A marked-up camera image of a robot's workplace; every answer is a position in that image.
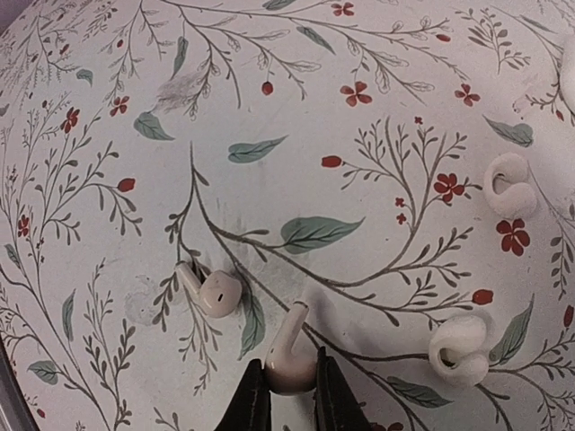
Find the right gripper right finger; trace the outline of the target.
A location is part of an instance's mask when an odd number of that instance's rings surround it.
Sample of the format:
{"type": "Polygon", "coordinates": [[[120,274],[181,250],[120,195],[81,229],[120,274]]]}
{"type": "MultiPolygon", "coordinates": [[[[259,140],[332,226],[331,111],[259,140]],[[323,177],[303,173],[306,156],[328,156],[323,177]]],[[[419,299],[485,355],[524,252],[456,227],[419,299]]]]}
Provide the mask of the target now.
{"type": "Polygon", "coordinates": [[[321,347],[317,352],[315,380],[316,430],[369,431],[371,429],[336,359],[327,354],[325,347],[321,347]]]}

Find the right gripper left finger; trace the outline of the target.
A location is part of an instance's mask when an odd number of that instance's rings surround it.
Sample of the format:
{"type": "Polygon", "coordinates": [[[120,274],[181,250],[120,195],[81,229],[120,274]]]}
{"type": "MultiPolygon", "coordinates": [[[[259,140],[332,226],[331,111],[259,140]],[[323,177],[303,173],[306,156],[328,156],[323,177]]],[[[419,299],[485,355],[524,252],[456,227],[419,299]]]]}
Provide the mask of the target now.
{"type": "Polygon", "coordinates": [[[216,431],[270,431],[270,387],[260,359],[251,360],[216,431]]]}

